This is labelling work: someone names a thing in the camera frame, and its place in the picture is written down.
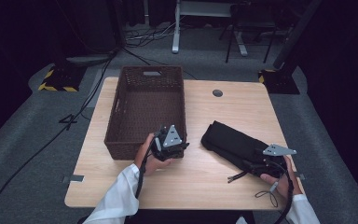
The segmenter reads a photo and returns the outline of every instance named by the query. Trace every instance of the hand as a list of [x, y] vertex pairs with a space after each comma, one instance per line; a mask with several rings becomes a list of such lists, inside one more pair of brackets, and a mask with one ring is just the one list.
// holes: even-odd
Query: hand
[[[152, 142], [154, 137], [153, 133], [150, 133], [145, 142], [139, 147], [138, 153], [135, 156], [135, 161], [133, 162], [139, 169], [141, 169], [142, 161], [145, 157], [147, 149], [149, 148], [150, 143]], [[164, 168], [171, 164], [173, 159], [167, 159], [166, 161], [160, 161], [156, 159], [153, 155], [150, 155], [147, 158], [146, 162], [146, 171], [145, 175], [152, 175], [157, 169]]]
[[[284, 160], [286, 161], [286, 167], [287, 167], [287, 171], [289, 172], [290, 179], [292, 179], [293, 186], [295, 187], [293, 189], [293, 195], [302, 194], [303, 192], [301, 191], [300, 186], [298, 185], [298, 181], [297, 181], [295, 172], [293, 171], [293, 168], [292, 168], [292, 161], [287, 156], [283, 156], [283, 157], [284, 157]], [[278, 182], [277, 191], [283, 196], [283, 198], [285, 198], [287, 200], [287, 190], [289, 190], [289, 183], [287, 181], [287, 175], [283, 175], [281, 177], [281, 179], [278, 179], [271, 175], [262, 174], [260, 176], [260, 178], [262, 178], [264, 181], [266, 181], [270, 185], [273, 185], [275, 182]]]

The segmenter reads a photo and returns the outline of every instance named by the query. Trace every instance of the white sleeve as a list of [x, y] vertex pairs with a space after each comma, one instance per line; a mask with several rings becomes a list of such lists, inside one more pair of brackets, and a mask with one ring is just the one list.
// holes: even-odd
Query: white sleeve
[[135, 164], [125, 168], [84, 223], [123, 224], [126, 216], [134, 215], [139, 207], [135, 198], [138, 178], [139, 169]]
[[310, 202], [308, 202], [307, 196], [304, 194], [297, 194], [293, 197], [292, 207], [286, 217], [298, 224], [320, 223]]

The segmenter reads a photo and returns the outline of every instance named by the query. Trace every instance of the brown wicker basket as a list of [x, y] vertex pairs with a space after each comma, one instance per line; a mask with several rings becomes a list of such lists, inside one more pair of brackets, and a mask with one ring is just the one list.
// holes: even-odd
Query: brown wicker basket
[[124, 66], [104, 143], [114, 160], [133, 160], [149, 133], [175, 128], [186, 141], [181, 66]]

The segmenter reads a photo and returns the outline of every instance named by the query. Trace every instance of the black cable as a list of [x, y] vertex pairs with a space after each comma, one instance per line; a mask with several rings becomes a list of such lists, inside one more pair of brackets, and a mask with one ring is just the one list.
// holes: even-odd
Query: black cable
[[[112, 62], [114, 57], [110, 58], [110, 60], [108, 62], [106, 62], [106, 64], [103, 66], [103, 70], [102, 70], [102, 75], [100, 78], [100, 81], [97, 85], [99, 85], [101, 83], [101, 80], [103, 79], [103, 75], [106, 71], [107, 66], [110, 64], [110, 62]], [[0, 195], [2, 194], [2, 192], [4, 191], [4, 189], [7, 187], [7, 185], [11, 182], [11, 180], [33, 159], [35, 158], [37, 155], [39, 155], [46, 147], [48, 147], [58, 136], [60, 136], [64, 130], [66, 130], [66, 128], [72, 124], [72, 122], [83, 112], [83, 110], [86, 108], [86, 106], [90, 103], [92, 97], [88, 97], [85, 101], [85, 103], [81, 106], [80, 110], [77, 112], [76, 115], [74, 115], [73, 117], [71, 117], [71, 119], [69, 120], [69, 122], [56, 134], [54, 135], [46, 144], [44, 144], [38, 151], [36, 151], [36, 153], [30, 158], [28, 159], [8, 180], [7, 182], [2, 186], [2, 188], [0, 188]]]
[[68, 60], [69, 63], [71, 63], [73, 66], [75, 67], [90, 67], [90, 66], [94, 66], [94, 65], [98, 65], [101, 63], [106, 63], [107, 61], [109, 61], [109, 59], [111, 57], [113, 57], [113, 55], [115, 54], [115, 52], [117, 52], [118, 49], [115, 49], [114, 52], [108, 54], [106, 56], [106, 58], [103, 59], [98, 59], [98, 60], [89, 60], [89, 61], [83, 61], [83, 62], [76, 62], [76, 61], [70, 61]]
[[144, 155], [144, 159], [142, 160], [141, 167], [139, 168], [139, 179], [138, 179], [138, 188], [136, 189], [135, 198], [139, 197], [139, 194], [141, 193], [142, 185], [144, 183], [144, 174], [146, 172], [146, 162], [147, 158], [149, 157], [150, 149], [152, 148], [152, 144], [154, 143], [154, 137], [153, 140], [150, 142], [149, 147], [147, 148], [147, 151]]
[[128, 48], [144, 47], [144, 46], [148, 45], [149, 43], [151, 43], [152, 41], [163, 39], [163, 38], [167, 37], [168, 35], [173, 35], [173, 33], [172, 33], [172, 30], [174, 29], [173, 26], [174, 26], [174, 23], [172, 25], [168, 26], [167, 28], [159, 29], [160, 31], [154, 30], [151, 34], [148, 34], [148, 32], [150, 30], [147, 30], [143, 35], [130, 37], [129, 39], [136, 39], [136, 38], [140, 37], [139, 43], [138, 44], [127, 43], [126, 46]]
[[134, 37], [134, 36], [139, 36], [138, 30], [129, 30], [129, 31], [124, 31], [124, 32], [126, 33], [126, 34], [124, 34], [124, 36], [128, 36], [127, 33], [131, 33], [129, 38]]
[[260, 191], [255, 195], [255, 197], [260, 198], [260, 197], [262, 197], [262, 196], [264, 196], [266, 194], [269, 194], [269, 199], [271, 200], [272, 205], [274, 207], [278, 207], [278, 200], [277, 200], [277, 198], [275, 197], [275, 195], [271, 191], [264, 191], [264, 190]]
[[287, 220], [287, 217], [285, 217], [284, 220], [285, 220], [288, 224], [290, 224], [289, 220]]
[[135, 58], [138, 58], [139, 60], [141, 60], [142, 62], [146, 63], [147, 65], [151, 65], [150, 63], [148, 63], [147, 61], [145, 61], [141, 56], [138, 56], [138, 55], [136, 55], [136, 54], [130, 52], [130, 51], [127, 50], [127, 49], [124, 49], [124, 48], [123, 48], [123, 50], [124, 50], [124, 52], [126, 52], [126, 53], [128, 53], [128, 54], [134, 56]]
[[292, 206], [292, 201], [293, 201], [293, 189], [295, 188], [293, 186], [293, 181], [292, 179], [290, 179], [290, 175], [289, 175], [289, 171], [283, 169], [283, 167], [280, 166], [280, 164], [274, 162], [274, 161], [270, 161], [270, 160], [265, 160], [265, 163], [267, 164], [267, 166], [269, 166], [270, 164], [273, 164], [274, 166], [278, 167], [279, 169], [281, 169], [283, 171], [283, 173], [287, 176], [287, 182], [289, 184], [289, 188], [287, 190], [287, 203], [286, 206], [283, 210], [283, 212], [281, 213], [281, 216], [278, 218], [278, 220], [275, 222], [275, 224], [279, 224], [283, 221], [284, 218], [286, 218], [287, 213], [289, 212], [291, 206]]
[[232, 181], [234, 181], [234, 180], [236, 180], [236, 179], [239, 179], [239, 178], [245, 176], [246, 174], [248, 174], [248, 172], [242, 171], [242, 172], [240, 172], [240, 173], [237, 174], [237, 175], [229, 176], [229, 177], [227, 178], [227, 179], [228, 179], [227, 182], [228, 182], [228, 184], [229, 184], [229, 183], [231, 183]]
[[90, 120], [90, 119], [87, 118], [83, 113], [81, 113], [80, 115], [81, 115], [81, 117], [83, 117], [83, 119], [88, 119], [88, 120]]

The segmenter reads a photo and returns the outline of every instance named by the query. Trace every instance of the black pouch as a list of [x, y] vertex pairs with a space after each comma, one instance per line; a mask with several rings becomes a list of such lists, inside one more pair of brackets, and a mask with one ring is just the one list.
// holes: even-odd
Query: black pouch
[[[269, 145], [216, 120], [202, 136], [201, 143], [206, 149], [214, 151], [243, 170], [241, 176], [250, 173], [257, 176], [268, 174], [279, 178], [286, 170], [283, 156], [263, 154], [263, 150]], [[266, 160], [279, 164], [282, 169], [276, 165], [267, 165], [270, 162]]]

